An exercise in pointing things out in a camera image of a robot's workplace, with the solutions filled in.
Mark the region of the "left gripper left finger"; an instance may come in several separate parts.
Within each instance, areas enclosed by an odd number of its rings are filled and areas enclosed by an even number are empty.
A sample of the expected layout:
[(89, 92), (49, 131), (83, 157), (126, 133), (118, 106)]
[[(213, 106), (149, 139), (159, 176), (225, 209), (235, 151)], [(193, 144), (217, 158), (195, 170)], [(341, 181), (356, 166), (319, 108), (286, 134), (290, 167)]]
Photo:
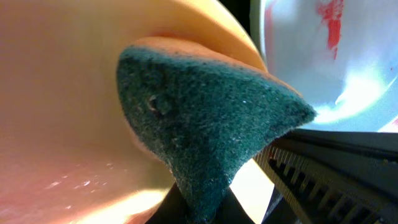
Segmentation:
[(189, 207), (177, 185), (174, 184), (146, 224), (254, 224), (231, 188), (209, 220), (193, 221), (188, 219), (188, 215)]

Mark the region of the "green yellow sponge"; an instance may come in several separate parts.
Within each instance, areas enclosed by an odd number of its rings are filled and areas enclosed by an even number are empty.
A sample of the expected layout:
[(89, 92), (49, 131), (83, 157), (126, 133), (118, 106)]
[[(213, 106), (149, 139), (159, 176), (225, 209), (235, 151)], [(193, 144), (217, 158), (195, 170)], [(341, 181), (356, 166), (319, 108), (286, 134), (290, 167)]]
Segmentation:
[(238, 170), (316, 115), (272, 75), (171, 37), (126, 47), (116, 83), (130, 129), (173, 174), (189, 223), (212, 221)]

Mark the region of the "mint plate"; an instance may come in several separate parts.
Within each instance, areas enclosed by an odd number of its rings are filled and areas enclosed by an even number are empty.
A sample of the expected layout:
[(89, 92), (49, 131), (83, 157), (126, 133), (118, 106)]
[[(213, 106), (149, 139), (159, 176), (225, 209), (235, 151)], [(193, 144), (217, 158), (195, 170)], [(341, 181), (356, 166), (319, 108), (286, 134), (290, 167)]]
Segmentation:
[(397, 0), (258, 0), (251, 37), (268, 71), (317, 112), (318, 131), (397, 131)]

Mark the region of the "yellow plate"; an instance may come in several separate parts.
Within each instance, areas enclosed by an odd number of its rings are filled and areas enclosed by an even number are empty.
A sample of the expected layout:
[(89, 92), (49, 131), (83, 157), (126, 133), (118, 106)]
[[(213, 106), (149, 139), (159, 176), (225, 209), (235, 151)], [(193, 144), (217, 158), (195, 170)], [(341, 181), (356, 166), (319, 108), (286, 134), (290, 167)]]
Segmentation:
[(127, 129), (116, 65), (159, 34), (266, 69), (218, 1), (1, 2), (2, 223), (149, 219), (174, 181)]

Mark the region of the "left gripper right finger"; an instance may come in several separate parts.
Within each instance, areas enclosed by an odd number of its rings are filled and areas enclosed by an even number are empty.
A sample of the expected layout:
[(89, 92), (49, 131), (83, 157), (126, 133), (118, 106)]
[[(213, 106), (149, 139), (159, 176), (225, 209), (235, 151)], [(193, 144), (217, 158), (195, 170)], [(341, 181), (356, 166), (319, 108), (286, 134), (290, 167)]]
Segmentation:
[(298, 129), (254, 158), (302, 223), (397, 224), (397, 134)]

